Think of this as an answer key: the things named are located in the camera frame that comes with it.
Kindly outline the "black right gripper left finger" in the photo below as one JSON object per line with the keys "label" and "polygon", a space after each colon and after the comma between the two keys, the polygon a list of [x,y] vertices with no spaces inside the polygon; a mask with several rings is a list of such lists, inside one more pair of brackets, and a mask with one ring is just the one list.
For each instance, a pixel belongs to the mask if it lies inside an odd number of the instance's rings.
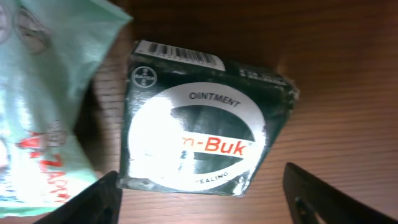
{"label": "black right gripper left finger", "polygon": [[119,174],[108,172],[69,202],[34,224],[118,224],[123,191]]}

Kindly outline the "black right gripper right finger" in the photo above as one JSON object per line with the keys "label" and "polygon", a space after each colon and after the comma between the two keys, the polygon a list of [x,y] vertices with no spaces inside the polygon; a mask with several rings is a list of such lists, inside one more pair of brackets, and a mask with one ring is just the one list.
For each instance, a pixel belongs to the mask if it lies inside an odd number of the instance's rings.
{"label": "black right gripper right finger", "polygon": [[285,165],[283,189],[294,224],[390,223],[397,220],[349,197],[298,165]]}

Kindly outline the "dark green ointment box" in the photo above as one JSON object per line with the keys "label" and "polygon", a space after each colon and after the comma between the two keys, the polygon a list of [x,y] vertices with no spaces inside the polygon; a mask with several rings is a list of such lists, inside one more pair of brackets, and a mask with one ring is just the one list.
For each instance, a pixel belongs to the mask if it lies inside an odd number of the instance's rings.
{"label": "dark green ointment box", "polygon": [[240,197],[298,98],[268,68],[140,40],[128,60],[119,186]]}

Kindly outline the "mint green wipes pack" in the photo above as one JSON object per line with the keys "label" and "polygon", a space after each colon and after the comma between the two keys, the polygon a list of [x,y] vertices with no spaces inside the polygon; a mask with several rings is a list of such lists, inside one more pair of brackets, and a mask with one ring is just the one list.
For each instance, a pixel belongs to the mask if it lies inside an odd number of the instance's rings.
{"label": "mint green wipes pack", "polygon": [[73,128],[130,16],[109,1],[1,0],[1,216],[52,212],[96,182]]}

